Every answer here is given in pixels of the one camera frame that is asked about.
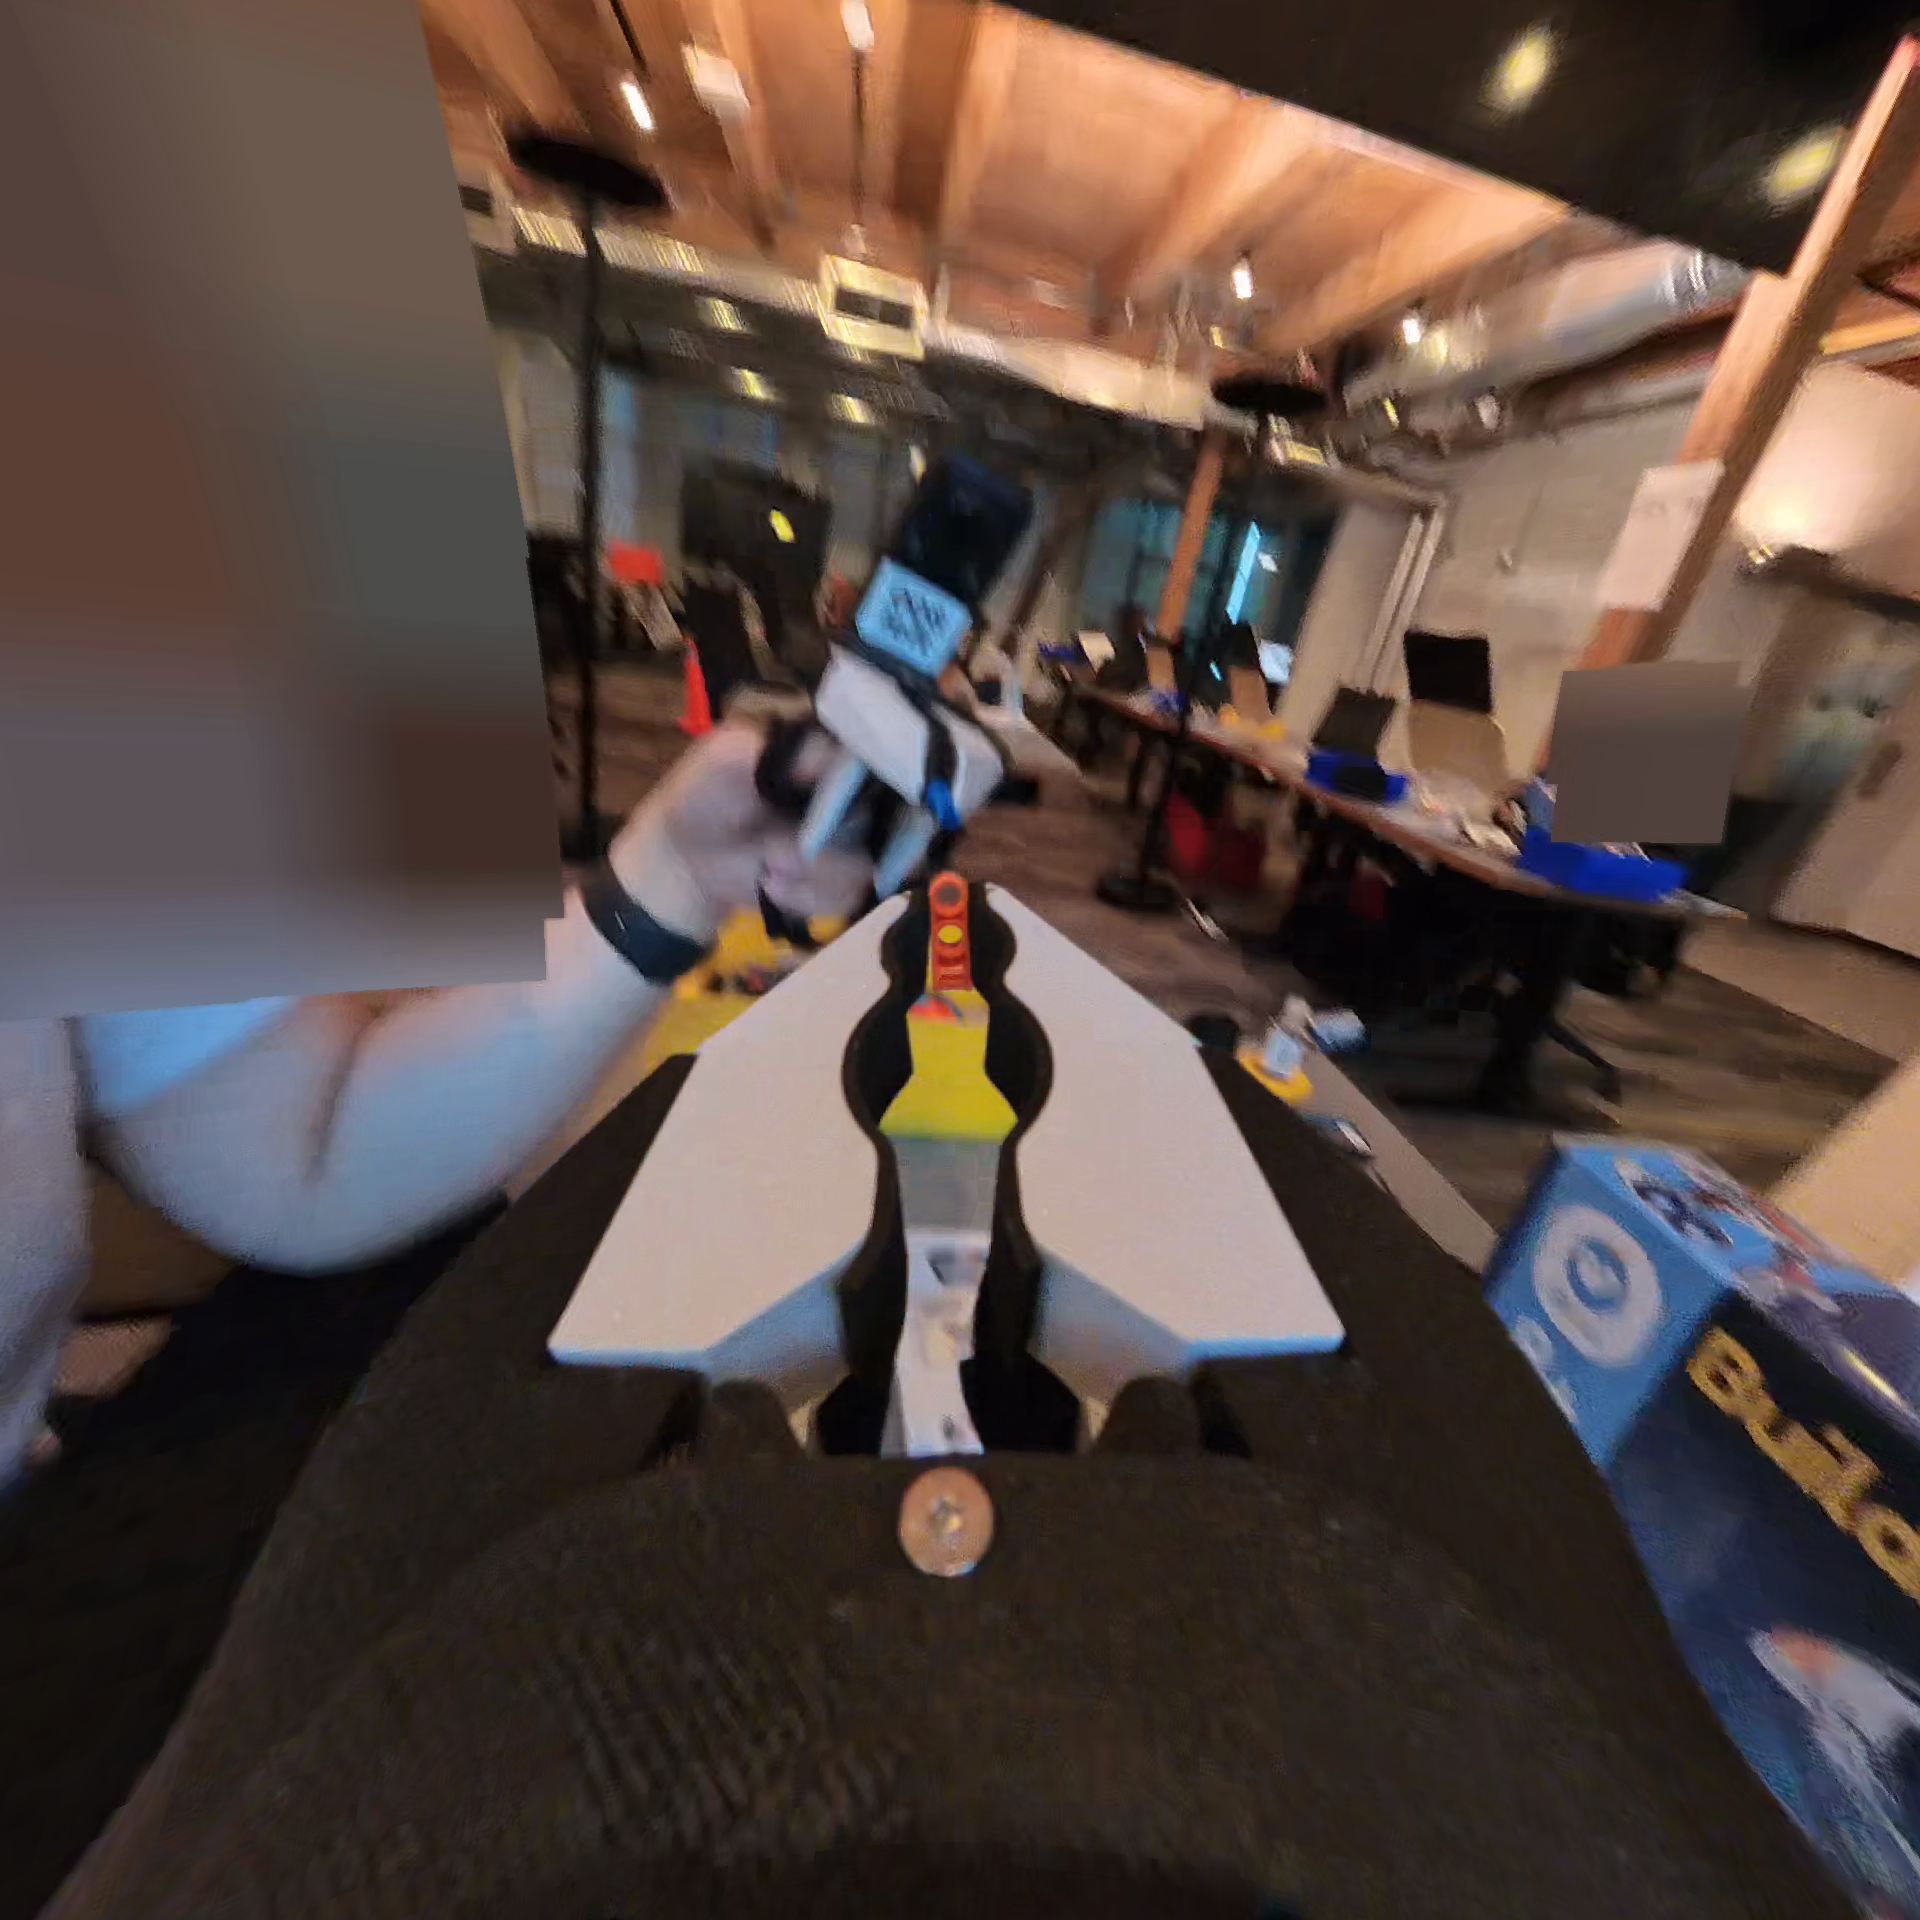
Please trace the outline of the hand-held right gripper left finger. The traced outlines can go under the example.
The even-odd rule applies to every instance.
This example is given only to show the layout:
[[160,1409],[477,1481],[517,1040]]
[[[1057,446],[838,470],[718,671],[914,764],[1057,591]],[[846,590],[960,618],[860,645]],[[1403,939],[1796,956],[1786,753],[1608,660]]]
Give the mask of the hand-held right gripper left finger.
[[750,1383],[884,1431],[906,1297],[879,1116],[911,1064],[914,897],[881,903],[645,1084],[666,1093],[547,1356]]

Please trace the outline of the robot kit box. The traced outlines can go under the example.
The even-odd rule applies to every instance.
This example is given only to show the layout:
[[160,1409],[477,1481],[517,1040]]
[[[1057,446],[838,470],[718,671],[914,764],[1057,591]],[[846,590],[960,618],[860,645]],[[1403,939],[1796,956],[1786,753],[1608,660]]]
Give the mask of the robot kit box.
[[1916,1915],[1916,1297],[1603,1140],[1552,1142],[1483,1289],[1746,1763],[1867,1915]]

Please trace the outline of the red crate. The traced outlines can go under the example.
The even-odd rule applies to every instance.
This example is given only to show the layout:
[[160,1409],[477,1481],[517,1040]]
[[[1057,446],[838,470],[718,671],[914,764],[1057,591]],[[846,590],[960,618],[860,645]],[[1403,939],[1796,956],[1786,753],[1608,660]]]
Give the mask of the red crate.
[[1260,890],[1266,864],[1264,820],[1242,820],[1229,805],[1204,813],[1185,795],[1171,795],[1163,815],[1161,857],[1167,873],[1203,892],[1250,897]]

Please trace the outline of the person's left hand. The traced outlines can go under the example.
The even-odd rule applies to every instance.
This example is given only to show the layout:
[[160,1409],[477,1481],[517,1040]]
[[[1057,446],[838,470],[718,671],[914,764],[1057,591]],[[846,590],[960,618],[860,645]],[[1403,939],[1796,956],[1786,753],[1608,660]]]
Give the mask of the person's left hand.
[[788,742],[798,746],[791,772],[809,788],[832,742],[806,724],[734,717],[691,744],[613,839],[606,862],[619,904],[697,952],[763,904],[808,929],[864,918],[875,897],[864,846],[804,853],[800,820],[758,787],[766,748]]

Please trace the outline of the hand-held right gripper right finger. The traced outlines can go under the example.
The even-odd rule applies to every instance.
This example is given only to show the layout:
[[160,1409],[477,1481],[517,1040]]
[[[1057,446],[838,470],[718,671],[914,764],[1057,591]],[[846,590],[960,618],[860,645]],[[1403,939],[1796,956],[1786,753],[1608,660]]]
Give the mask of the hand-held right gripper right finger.
[[1137,1380],[1345,1343],[1224,1094],[1229,1055],[998,884],[975,897],[975,990],[1014,1116],[975,1297],[986,1451],[1072,1452]]

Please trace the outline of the person's left forearm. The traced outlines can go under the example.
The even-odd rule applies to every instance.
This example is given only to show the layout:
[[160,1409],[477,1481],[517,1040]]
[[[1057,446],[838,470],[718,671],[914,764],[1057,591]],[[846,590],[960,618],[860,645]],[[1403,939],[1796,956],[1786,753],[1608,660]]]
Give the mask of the person's left forearm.
[[580,895],[547,971],[431,990],[75,1020],[84,1116],[111,1174],[205,1248],[286,1273],[414,1245],[510,1184],[670,996]]

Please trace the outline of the white instruction manual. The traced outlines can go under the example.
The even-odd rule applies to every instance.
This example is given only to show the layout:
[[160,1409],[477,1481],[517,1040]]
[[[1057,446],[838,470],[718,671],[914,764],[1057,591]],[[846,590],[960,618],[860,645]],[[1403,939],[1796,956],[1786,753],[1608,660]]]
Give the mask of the white instruction manual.
[[911,1229],[906,1305],[893,1384],[881,1429],[883,1457],[953,1457],[983,1451],[961,1368],[973,1358],[973,1317],[990,1257],[983,1229]]

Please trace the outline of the black wristband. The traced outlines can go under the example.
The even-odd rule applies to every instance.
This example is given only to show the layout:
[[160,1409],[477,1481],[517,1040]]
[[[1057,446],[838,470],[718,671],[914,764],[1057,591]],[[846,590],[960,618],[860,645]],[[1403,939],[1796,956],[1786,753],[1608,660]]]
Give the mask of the black wristband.
[[604,857],[584,873],[579,895],[594,933],[651,987],[673,987],[700,969],[713,950],[713,935],[700,939],[658,921]]

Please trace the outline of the paper notice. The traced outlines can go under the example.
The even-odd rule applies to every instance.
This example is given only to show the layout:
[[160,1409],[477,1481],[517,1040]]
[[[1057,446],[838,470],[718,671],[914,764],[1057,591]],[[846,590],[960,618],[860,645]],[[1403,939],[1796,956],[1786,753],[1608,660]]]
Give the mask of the paper notice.
[[1620,535],[1598,572],[1603,613],[1654,613],[1666,600],[1696,527],[1723,478],[1723,461],[1646,467]]

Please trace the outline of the grey desk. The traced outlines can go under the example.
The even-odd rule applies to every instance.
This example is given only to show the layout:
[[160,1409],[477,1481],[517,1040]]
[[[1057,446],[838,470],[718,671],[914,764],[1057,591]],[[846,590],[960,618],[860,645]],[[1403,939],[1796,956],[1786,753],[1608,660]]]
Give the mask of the grey desk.
[[[1480,1273],[1495,1249],[1497,1227],[1406,1131],[1409,1115],[1371,1098],[1339,1058],[1318,1048],[1302,1048],[1302,1067],[1306,1090],[1291,1100],[1297,1112],[1329,1134],[1362,1140],[1369,1151],[1362,1163],[1378,1184],[1429,1238]],[[996,1142],[896,1140],[896,1151],[909,1235],[958,1241],[988,1232]]]

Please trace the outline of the yellow parts bin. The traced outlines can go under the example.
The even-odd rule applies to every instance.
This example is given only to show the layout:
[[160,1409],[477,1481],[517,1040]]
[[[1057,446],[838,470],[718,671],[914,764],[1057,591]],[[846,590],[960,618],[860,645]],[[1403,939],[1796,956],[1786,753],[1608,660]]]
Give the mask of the yellow parts bin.
[[[640,1041],[639,1075],[666,1058],[697,1053],[742,1018],[813,952],[763,933],[734,915],[706,962],[682,979]],[[973,987],[925,993],[909,1016],[911,1074],[881,1121],[892,1140],[996,1142],[1014,1124],[1012,1108],[986,1070],[990,1008]]]

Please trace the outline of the orange connector piece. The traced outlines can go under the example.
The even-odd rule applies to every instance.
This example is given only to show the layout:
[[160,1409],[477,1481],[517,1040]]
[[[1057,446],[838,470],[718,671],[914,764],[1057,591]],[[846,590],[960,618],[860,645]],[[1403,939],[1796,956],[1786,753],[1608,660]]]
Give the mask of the orange connector piece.
[[940,873],[927,890],[927,971],[913,1018],[946,1026],[986,1026],[990,1013],[973,986],[973,892],[967,876]]

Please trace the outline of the long wooden desk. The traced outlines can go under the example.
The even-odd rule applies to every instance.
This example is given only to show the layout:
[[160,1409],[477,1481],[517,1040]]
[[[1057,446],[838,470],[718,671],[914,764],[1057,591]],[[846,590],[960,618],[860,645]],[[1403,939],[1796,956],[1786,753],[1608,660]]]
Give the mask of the long wooden desk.
[[[1057,744],[1080,727],[1087,748],[1103,724],[1137,737],[1128,787],[1137,798],[1151,749],[1166,754],[1171,717],[1154,694],[1120,694],[1091,675],[1070,675],[1053,716]],[[1355,803],[1311,787],[1306,756],[1237,727],[1191,727],[1186,740],[1183,760],[1260,779],[1291,803],[1304,833],[1281,921],[1253,945],[1323,987],[1333,981],[1335,953],[1348,953],[1355,965],[1338,993],[1369,1028],[1483,1013],[1491,1037],[1470,1089],[1416,1094],[1416,1106],[1541,1116],[1535,1064],[1553,1045],[1591,1072],[1596,1101],[1620,1108],[1623,1072],[1571,1028],[1568,995],[1603,969],[1616,933],[1653,929],[1679,945],[1695,923],[1735,911],[1688,890],[1640,907],[1571,895],[1519,873],[1513,846],[1483,848],[1418,808]]]

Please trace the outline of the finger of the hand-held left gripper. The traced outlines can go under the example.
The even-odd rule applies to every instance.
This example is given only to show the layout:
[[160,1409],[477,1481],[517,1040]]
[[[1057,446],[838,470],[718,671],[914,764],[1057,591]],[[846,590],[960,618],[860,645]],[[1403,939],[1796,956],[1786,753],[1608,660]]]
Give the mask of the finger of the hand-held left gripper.
[[832,653],[814,717],[901,803],[924,803],[940,724],[929,700],[860,653]]
[[965,708],[931,702],[924,708],[924,748],[919,769],[919,805],[925,779],[944,779],[965,820],[980,813],[1005,779],[1005,753],[996,732]]

